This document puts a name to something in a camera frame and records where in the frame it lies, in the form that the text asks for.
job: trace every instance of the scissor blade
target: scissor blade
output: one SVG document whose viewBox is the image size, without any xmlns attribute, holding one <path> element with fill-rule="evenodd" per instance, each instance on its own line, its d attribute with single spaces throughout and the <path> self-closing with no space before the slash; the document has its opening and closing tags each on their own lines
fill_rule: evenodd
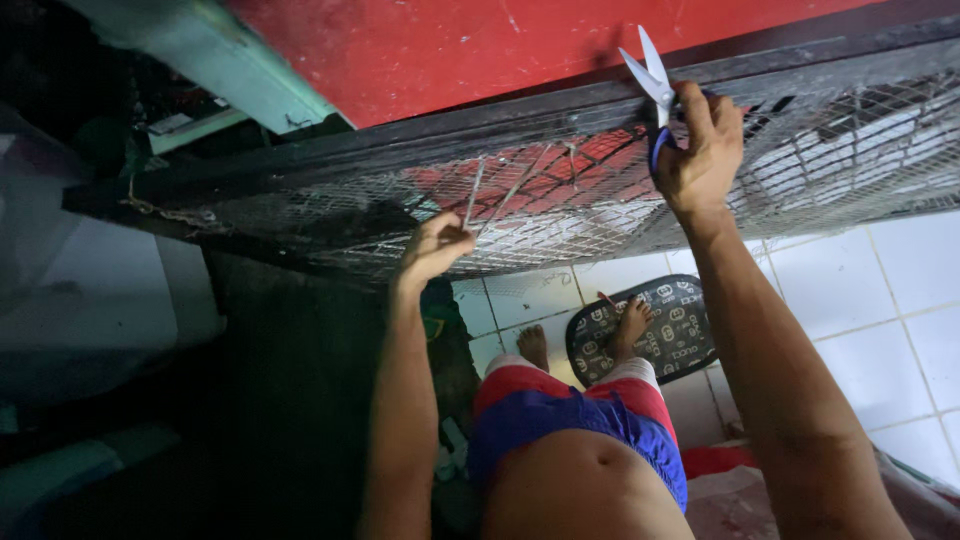
<svg viewBox="0 0 960 540">
<path fill-rule="evenodd" d="M 634 57 L 630 56 L 627 51 L 623 50 L 623 47 L 619 47 L 620 55 L 623 57 L 623 61 L 627 63 L 627 67 L 630 68 L 630 72 L 634 74 L 634 78 L 640 86 L 643 87 L 643 90 L 647 92 L 647 95 L 650 96 L 657 105 L 663 107 L 664 109 L 669 109 L 671 101 L 673 100 L 673 89 L 670 88 L 665 83 L 661 83 L 653 77 L 644 68 L 640 65 L 640 62 L 636 61 Z"/>
<path fill-rule="evenodd" d="M 647 71 L 654 79 L 666 84 L 666 69 L 663 69 L 663 62 L 660 61 L 654 42 L 650 40 L 642 26 L 636 25 L 636 27 L 640 30 L 640 44 L 643 45 L 643 59 L 647 62 Z"/>
</svg>

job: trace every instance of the metal mesh screen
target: metal mesh screen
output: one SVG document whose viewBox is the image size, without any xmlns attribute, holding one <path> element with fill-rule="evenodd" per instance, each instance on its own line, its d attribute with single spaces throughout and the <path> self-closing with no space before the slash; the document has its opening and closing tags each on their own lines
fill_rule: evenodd
<svg viewBox="0 0 960 540">
<path fill-rule="evenodd" d="M 960 81 L 952 72 L 773 103 L 733 97 L 750 107 L 728 200 L 745 238 L 960 208 Z M 683 126 L 674 133 L 684 146 Z M 218 232 L 268 237 L 377 282 L 389 279 L 418 222 L 455 209 L 478 242 L 451 274 L 512 273 L 684 245 L 653 188 L 646 151 L 643 128 L 629 125 L 180 210 Z"/>
</svg>

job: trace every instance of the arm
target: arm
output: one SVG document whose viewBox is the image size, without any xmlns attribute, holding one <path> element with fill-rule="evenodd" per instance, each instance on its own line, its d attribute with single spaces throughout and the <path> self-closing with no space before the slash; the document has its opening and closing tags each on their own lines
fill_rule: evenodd
<svg viewBox="0 0 960 540">
<path fill-rule="evenodd" d="M 391 287 L 390 319 L 373 387 L 367 485 L 359 536 L 429 538 L 437 458 L 437 398 L 426 356 L 420 293 L 473 249 L 460 218 L 424 222 L 407 246 Z"/>
<path fill-rule="evenodd" d="M 744 247 L 725 199 L 743 155 L 729 97 L 677 88 L 689 149 L 665 149 L 658 188 L 684 227 L 710 327 L 783 538 L 910 538 L 870 440 L 773 286 Z"/>
</svg>

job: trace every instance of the mesh frame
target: mesh frame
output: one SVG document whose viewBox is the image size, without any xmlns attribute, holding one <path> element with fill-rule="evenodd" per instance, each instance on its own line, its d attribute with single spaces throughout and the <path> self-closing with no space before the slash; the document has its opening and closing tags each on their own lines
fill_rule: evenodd
<svg viewBox="0 0 960 540">
<path fill-rule="evenodd" d="M 728 203 L 756 239 L 957 209 L 958 69 L 960 17 L 943 17 L 670 75 L 749 109 Z M 624 87 L 636 85 L 197 162 L 135 179 L 136 197 L 134 179 L 70 188 L 64 207 L 359 283 L 386 282 L 442 209 L 479 232 L 454 279 L 683 247 L 646 167 L 650 104 Z M 671 127 L 684 146 L 684 125 Z"/>
<path fill-rule="evenodd" d="M 683 125 L 674 131 L 685 146 Z M 960 79 L 952 70 L 753 106 L 744 137 L 728 204 L 747 239 L 904 215 L 931 198 L 937 209 L 958 208 Z M 215 216 L 210 227 L 269 236 L 317 264 L 382 282 L 418 222 L 442 209 L 466 216 L 472 199 L 477 249 L 450 275 L 491 276 L 683 246 L 646 153 L 635 124 L 193 210 Z"/>
</svg>

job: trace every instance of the shorts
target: shorts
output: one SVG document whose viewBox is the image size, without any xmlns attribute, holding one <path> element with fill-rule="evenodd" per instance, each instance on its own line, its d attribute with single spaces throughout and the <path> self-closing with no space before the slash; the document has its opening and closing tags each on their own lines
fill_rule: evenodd
<svg viewBox="0 0 960 540">
<path fill-rule="evenodd" d="M 500 355 L 487 368 L 473 401 L 467 469 L 485 486 L 509 451 L 554 431 L 591 430 L 634 449 L 653 467 L 681 510 L 686 477 L 653 366 L 634 358 L 581 393 L 525 358 Z"/>
</svg>

